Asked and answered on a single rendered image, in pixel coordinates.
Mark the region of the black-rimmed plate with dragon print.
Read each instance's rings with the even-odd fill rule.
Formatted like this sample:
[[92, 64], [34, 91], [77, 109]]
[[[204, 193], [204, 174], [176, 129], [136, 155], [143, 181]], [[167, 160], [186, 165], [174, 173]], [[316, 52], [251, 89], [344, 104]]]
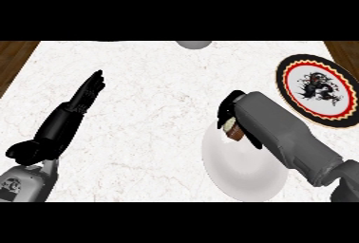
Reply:
[[331, 128], [359, 125], [359, 81], [332, 61], [310, 54], [287, 57], [276, 68], [276, 87], [310, 122]]

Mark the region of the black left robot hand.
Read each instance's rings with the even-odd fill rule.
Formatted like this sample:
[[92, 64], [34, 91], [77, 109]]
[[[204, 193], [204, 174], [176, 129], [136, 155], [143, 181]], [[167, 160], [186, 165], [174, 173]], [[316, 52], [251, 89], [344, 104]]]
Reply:
[[62, 155], [103, 87], [102, 70], [99, 70], [80, 86], [69, 101], [61, 103], [52, 111], [35, 137], [9, 148], [6, 156], [15, 159], [18, 164], [28, 166]]

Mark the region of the brown cupcake with cream frosting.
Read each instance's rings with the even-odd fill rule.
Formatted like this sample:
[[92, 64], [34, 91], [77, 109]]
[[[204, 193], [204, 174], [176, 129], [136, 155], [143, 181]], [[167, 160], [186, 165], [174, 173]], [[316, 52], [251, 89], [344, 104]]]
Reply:
[[239, 141], [244, 137], [244, 132], [236, 124], [235, 118], [229, 118], [223, 124], [223, 131], [229, 139]]

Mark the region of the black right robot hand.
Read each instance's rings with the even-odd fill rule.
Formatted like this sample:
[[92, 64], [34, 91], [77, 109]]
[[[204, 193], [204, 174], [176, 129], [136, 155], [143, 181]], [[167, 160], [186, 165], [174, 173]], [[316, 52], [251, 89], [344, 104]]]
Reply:
[[217, 110], [217, 128], [223, 129], [223, 124], [227, 121], [227, 119], [235, 118], [236, 124], [244, 132], [244, 138], [247, 138], [251, 141], [251, 143], [257, 149], [261, 149], [263, 144], [261, 144], [260, 140], [254, 137], [254, 135], [242, 127], [242, 125], [238, 122], [238, 118], [235, 116], [235, 103], [242, 98], [244, 95], [245, 95], [245, 93], [241, 90], [235, 90], [229, 94], [229, 96], [226, 97], [223, 102], [220, 103], [219, 110]]

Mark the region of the plain white plate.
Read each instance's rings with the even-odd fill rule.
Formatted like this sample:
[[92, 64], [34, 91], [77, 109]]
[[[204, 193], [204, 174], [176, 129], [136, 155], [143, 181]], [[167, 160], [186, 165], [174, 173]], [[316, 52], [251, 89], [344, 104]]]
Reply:
[[233, 199], [267, 201], [279, 194], [288, 179], [287, 167], [247, 137], [230, 140], [216, 122], [204, 134], [202, 161], [214, 185]]

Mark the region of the grey round object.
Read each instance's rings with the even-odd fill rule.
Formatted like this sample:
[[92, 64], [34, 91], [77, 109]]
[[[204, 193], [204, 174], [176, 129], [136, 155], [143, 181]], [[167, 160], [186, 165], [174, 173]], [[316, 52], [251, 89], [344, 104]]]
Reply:
[[202, 49], [211, 44], [211, 41], [177, 41], [177, 44], [186, 49]]

